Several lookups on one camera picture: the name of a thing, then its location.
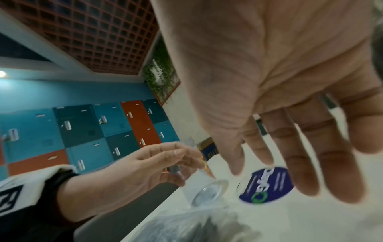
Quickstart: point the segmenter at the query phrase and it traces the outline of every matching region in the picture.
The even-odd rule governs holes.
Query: round purple label
[[[266,168],[252,174],[239,199],[253,204],[268,203],[283,197],[293,188],[286,168]]]

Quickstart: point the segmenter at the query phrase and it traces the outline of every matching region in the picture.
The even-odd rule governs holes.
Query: blue wall
[[[0,113],[155,98],[144,83],[0,79]]]

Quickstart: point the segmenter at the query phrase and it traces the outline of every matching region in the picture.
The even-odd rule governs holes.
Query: white wall
[[[196,144],[210,135],[201,127],[182,84],[162,106],[180,140],[192,137]]]

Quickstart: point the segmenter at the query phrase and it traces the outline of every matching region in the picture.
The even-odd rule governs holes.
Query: wooden grid
[[[149,0],[0,0],[0,7],[96,72],[137,75],[158,31]]]

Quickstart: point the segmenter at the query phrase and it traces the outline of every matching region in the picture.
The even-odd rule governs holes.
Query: plastic bag
[[[238,222],[229,209],[166,211],[144,225],[131,242],[252,242],[260,232]]]

